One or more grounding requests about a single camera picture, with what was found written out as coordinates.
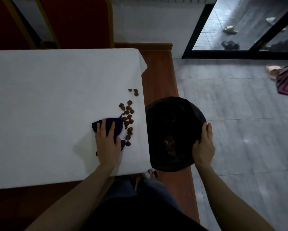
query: black trash bin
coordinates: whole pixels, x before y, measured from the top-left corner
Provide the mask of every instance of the black trash bin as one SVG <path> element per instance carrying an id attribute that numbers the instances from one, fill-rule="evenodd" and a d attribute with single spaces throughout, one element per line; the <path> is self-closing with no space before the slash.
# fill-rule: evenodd
<path id="1" fill-rule="evenodd" d="M 202 112 L 180 97 L 157 100 L 145 110 L 151 166 L 165 172 L 191 166 L 192 146 L 206 122 Z"/>

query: table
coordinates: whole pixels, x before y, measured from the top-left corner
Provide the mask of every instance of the table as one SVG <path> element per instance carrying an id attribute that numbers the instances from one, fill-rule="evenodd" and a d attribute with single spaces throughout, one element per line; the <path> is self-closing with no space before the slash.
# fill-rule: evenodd
<path id="1" fill-rule="evenodd" d="M 87 177 L 99 164 L 91 123 L 120 116 L 128 100 L 132 145 L 112 175 L 150 169 L 146 68 L 136 49 L 0 51 L 0 188 Z"/>

